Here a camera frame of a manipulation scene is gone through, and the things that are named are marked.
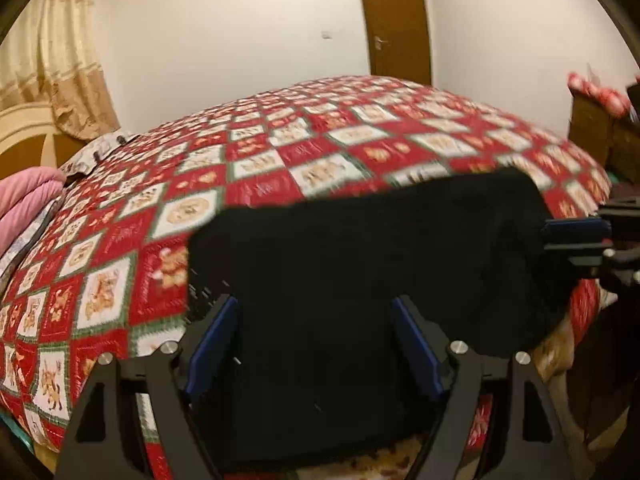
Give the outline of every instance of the metal bolt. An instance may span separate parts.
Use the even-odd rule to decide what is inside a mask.
[[[178,349],[178,343],[175,341],[165,341],[160,345],[160,351],[163,354],[171,355],[175,354],[175,351]]]
[[[516,361],[521,365],[528,365],[531,362],[531,356],[526,352],[518,352],[516,354]]]
[[[463,355],[463,354],[466,354],[468,352],[469,345],[466,344],[464,341],[453,341],[449,345],[449,348],[451,348],[451,351],[454,354]]]
[[[102,366],[110,364],[111,361],[113,361],[113,354],[111,352],[104,352],[98,357],[98,363]]]

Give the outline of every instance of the door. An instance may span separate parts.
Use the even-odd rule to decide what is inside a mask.
[[[371,73],[431,84],[424,0],[362,0]]]

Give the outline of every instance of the christmas pattern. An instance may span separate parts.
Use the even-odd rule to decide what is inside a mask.
[[[37,443],[59,450],[98,355],[149,354],[181,336],[187,239],[226,206],[360,195],[500,166],[526,172],[556,218],[588,215],[609,194],[604,170],[567,140],[378,76],[263,92],[137,136],[72,185],[12,277],[0,302],[0,402]],[[577,334],[597,309],[593,289],[583,282],[574,293]],[[150,404],[139,403],[154,470],[168,478]],[[472,447],[488,411],[479,408]]]

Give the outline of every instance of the white wall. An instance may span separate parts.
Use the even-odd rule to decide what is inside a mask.
[[[569,72],[625,90],[638,65],[597,0],[427,0],[434,84],[568,133]]]
[[[638,66],[596,0],[427,0],[433,83],[567,134],[569,72]],[[369,71],[361,0],[95,0],[97,49],[126,128],[295,82]],[[322,31],[333,39],[323,40]]]
[[[302,80],[369,73],[360,0],[94,1],[98,54],[125,128]]]

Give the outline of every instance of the curtain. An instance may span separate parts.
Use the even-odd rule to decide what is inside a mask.
[[[92,0],[31,0],[0,45],[0,110],[48,100],[81,140],[117,130],[93,40]]]

